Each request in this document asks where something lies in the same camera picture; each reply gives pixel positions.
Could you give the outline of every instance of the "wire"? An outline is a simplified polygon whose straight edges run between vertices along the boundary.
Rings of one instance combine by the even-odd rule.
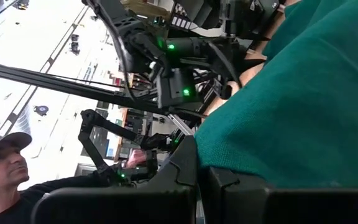
[[[189,31],[193,31],[193,30],[195,30],[197,28],[200,28],[200,27],[198,25],[196,25],[196,27],[193,27],[193,28],[189,29]]]
[[[208,81],[203,82],[203,83],[200,83],[200,84],[198,85],[197,91],[198,91],[198,92],[201,92],[206,86],[208,86],[208,84],[209,84]]]
[[[117,55],[121,61],[122,72],[124,74],[124,80],[125,80],[125,89],[129,93],[129,97],[131,98],[131,100],[138,102],[134,92],[131,90],[131,86],[129,85],[127,62],[126,62],[125,56],[124,56],[125,49],[124,49],[124,43],[121,39],[121,36],[119,35],[117,28],[113,25],[114,23],[109,16],[105,17],[102,13],[99,13],[99,15],[101,17],[103,17],[102,20],[105,21],[104,24],[106,25],[107,30],[110,32],[110,36],[112,38],[112,41],[114,42],[114,46],[116,48]]]
[[[199,117],[199,118],[203,118],[203,119],[208,117],[205,114],[199,114],[199,113],[197,113],[195,111],[190,111],[190,110],[186,110],[186,109],[175,108],[174,111],[175,112],[182,112],[182,113],[190,114],[190,115],[193,115],[193,116],[196,116],[196,117]]]
[[[100,13],[101,11],[97,11],[96,8],[94,9],[95,13],[98,14],[99,16],[101,16],[102,21],[104,21],[104,24],[107,28],[107,30],[110,32],[110,36],[112,38],[112,41],[114,42],[114,47],[116,48],[117,51],[117,55],[118,58],[121,61],[121,65],[122,65],[122,72],[124,74],[124,80],[125,80],[125,89],[128,91],[129,96],[131,98],[131,100],[141,103],[139,102],[139,100],[137,100],[135,94],[133,93],[133,91],[131,90],[131,87],[129,86],[129,76],[128,76],[128,72],[127,72],[127,62],[125,60],[125,56],[124,56],[124,43],[121,39],[121,36],[119,35],[119,31],[117,30],[117,28],[113,25],[113,21],[111,20],[111,18],[109,16],[104,16],[102,13]],[[160,59],[163,66],[164,66],[164,72],[168,73],[169,71],[169,63],[164,60],[164,58]],[[194,111],[189,111],[189,110],[184,110],[184,109],[175,109],[176,111],[182,112],[182,113],[188,113],[190,115],[193,116],[197,116],[199,118],[206,118],[205,115],[203,114],[198,114],[197,112]]]
[[[222,60],[224,66],[227,68],[227,70],[229,71],[231,77],[233,78],[233,80],[237,83],[237,85],[239,86],[239,88],[242,88],[242,83],[239,79],[239,77],[236,75],[236,70],[233,68],[233,65],[227,60],[226,56],[224,56],[224,54],[222,53],[221,50],[218,49],[218,47],[216,45],[214,45],[212,42],[208,42],[208,45],[211,47],[211,49],[216,53],[216,56],[219,57],[219,59]]]
[[[200,72],[197,72],[195,69],[193,69],[193,74],[194,74],[196,77],[200,77],[200,76],[201,76]]]
[[[148,182],[149,180],[138,180],[136,181],[137,184],[143,184],[143,183],[146,183]]]
[[[82,79],[78,79],[78,78],[64,77],[64,76],[60,76],[60,75],[50,75],[50,76],[57,77],[57,78],[65,78],[65,79],[68,79],[68,80],[79,81],[79,82],[87,82],[87,83],[105,85],[105,86],[110,86],[110,87],[115,87],[115,88],[125,88],[124,86],[112,85],[112,84],[96,82],[96,81],[82,80]],[[137,88],[131,88],[131,89],[136,90],[136,91],[143,91],[143,90],[137,89]]]

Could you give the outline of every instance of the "black equipment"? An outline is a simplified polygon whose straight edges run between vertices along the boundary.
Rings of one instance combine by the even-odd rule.
[[[198,168],[187,136],[147,185],[56,190],[35,206],[32,223],[194,223],[197,185],[206,223],[358,223],[358,189],[276,189],[215,167],[197,176]]]
[[[203,202],[205,220],[212,224],[358,223],[357,189],[277,189],[261,177],[198,167],[191,128],[200,123],[201,114],[215,96],[230,97],[229,81],[241,87],[240,74],[264,62],[244,60],[249,47],[242,46],[237,37],[268,40],[263,36],[264,29],[282,2],[177,0],[196,25],[210,29],[222,24],[225,35],[207,38],[189,34],[169,39],[151,31],[153,26],[162,26],[161,22],[146,24],[118,0],[83,3],[93,9],[111,33],[124,72],[125,93],[2,65],[0,77],[169,115],[180,129],[171,135],[148,137],[112,124],[95,111],[83,111],[78,139],[110,187],[56,190],[35,206],[32,223],[194,223],[197,199]],[[73,36],[73,41],[76,43],[78,38]],[[128,73],[147,74],[152,89],[131,89]],[[140,145],[147,153],[145,166],[107,166],[90,140],[95,126]],[[155,149],[173,153],[158,172]],[[139,180],[148,182],[135,188],[133,183]]]

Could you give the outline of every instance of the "black metal bar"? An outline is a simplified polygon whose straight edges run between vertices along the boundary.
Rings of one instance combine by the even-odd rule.
[[[149,111],[157,114],[168,114],[166,111],[157,108],[155,103],[136,103],[131,99],[122,96],[123,93],[118,91],[109,91],[94,86],[81,83],[75,83],[60,78],[55,78],[40,72],[17,69],[0,65],[0,78],[6,78],[15,82],[35,85],[41,88],[60,91],[68,94],[78,95],[94,100],[113,103],[128,108],[137,108],[138,110]]]
[[[204,103],[197,110],[198,113],[204,113],[208,109],[210,104],[213,102],[213,100],[217,97],[215,91],[213,90],[212,83],[209,83],[210,85],[206,86],[206,88],[208,88],[208,92],[204,96]],[[197,122],[195,120],[189,120],[185,123],[188,125],[189,128],[194,128],[197,125]],[[174,130],[174,132],[172,133],[173,136],[177,136],[176,139],[183,139],[183,137],[185,137],[185,135],[182,133],[182,131],[180,131],[179,128],[176,128],[176,130]]]

